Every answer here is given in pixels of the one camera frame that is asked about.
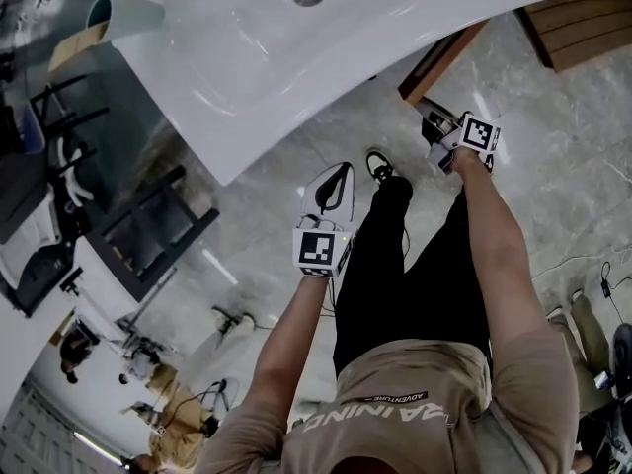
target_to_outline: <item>beige t-shirt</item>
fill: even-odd
[[[522,471],[567,474],[579,411],[561,335],[545,327],[495,354],[495,413],[486,409],[486,366],[479,350],[458,343],[380,346],[348,365],[336,400],[289,434],[273,406],[233,410],[204,447],[196,473],[250,474],[265,459],[277,460],[274,472],[282,474],[329,474],[357,456],[399,474],[479,473],[489,465],[510,472],[500,464],[523,442],[520,465],[529,465]],[[490,427],[491,420],[509,424]]]

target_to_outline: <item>hand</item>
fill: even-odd
[[[459,146],[453,151],[454,159],[450,164],[450,168],[458,175],[463,175],[463,170],[468,165],[478,162],[482,165],[478,153],[469,147]]]

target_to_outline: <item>floor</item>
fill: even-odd
[[[406,263],[412,265],[460,189],[456,177],[444,177],[424,159],[428,146],[420,138],[421,118],[395,91],[418,57],[352,90],[227,188],[185,151],[197,190],[206,197],[211,191],[221,215],[181,259],[140,327],[183,354],[212,330],[211,305],[248,311],[261,326],[272,327],[300,279],[290,260],[300,187],[328,165],[351,161],[360,222],[375,191],[363,164],[372,146],[386,150],[415,187],[406,218],[411,238]],[[632,252],[612,251],[632,242],[632,47],[555,74],[538,62],[514,14],[506,14],[490,21],[429,96],[455,113],[471,110],[500,125],[494,181],[522,227],[542,305],[550,310],[566,304],[569,293],[583,287],[610,335],[618,318],[600,295],[601,265],[612,262],[613,283],[632,270],[627,263]],[[628,321],[631,298],[627,283],[614,292]],[[267,334],[257,331],[233,365],[230,375],[244,391]],[[333,320],[323,317],[299,401],[334,396],[335,340]]]

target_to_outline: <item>black sneaker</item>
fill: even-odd
[[[393,175],[393,164],[377,149],[370,149],[366,153],[366,168],[378,185]]]

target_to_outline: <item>wall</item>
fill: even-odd
[[[30,319],[15,311],[0,295],[0,423],[41,350],[70,310],[71,305],[59,288],[50,293]]]
[[[51,404],[90,435],[116,453],[135,455],[148,451],[149,429],[133,413],[121,409],[137,400],[154,404],[157,396],[140,382],[121,385],[120,356],[104,342],[77,369],[77,384],[69,384],[59,369],[59,347],[46,345],[33,366],[31,378]]]

